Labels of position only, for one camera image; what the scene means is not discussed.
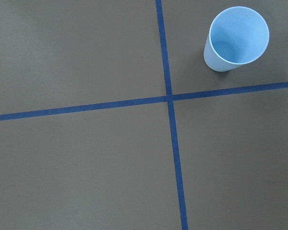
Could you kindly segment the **light blue plastic cup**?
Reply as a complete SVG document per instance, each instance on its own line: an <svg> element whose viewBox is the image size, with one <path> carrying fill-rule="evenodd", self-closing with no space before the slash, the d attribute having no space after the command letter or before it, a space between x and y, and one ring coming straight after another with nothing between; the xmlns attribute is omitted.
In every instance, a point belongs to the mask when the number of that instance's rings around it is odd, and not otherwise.
<svg viewBox="0 0 288 230"><path fill-rule="evenodd" d="M243 6L227 8L210 25L204 61L217 72L239 68L257 60L269 39L268 25L258 12Z"/></svg>

